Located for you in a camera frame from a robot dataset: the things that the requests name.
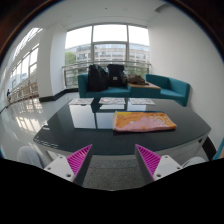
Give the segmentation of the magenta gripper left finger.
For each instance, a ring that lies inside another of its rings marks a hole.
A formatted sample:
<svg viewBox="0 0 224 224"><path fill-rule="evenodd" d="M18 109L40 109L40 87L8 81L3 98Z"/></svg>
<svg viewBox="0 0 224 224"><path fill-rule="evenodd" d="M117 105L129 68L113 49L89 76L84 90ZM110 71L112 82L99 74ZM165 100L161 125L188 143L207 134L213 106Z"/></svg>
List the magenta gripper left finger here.
<svg viewBox="0 0 224 224"><path fill-rule="evenodd" d="M58 156L44 170L81 186L92 159L92 154L92 145L88 145L67 157Z"/></svg>

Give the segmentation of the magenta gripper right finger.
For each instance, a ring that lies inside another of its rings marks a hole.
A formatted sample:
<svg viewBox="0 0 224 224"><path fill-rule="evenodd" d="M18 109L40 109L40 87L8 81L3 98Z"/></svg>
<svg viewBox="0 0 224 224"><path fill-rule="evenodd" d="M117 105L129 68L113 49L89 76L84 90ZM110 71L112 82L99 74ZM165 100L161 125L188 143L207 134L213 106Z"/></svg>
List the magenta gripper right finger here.
<svg viewBox="0 0 224 224"><path fill-rule="evenodd" d="M169 155L157 153L136 144L135 156L145 184L152 183L182 169Z"/></svg>

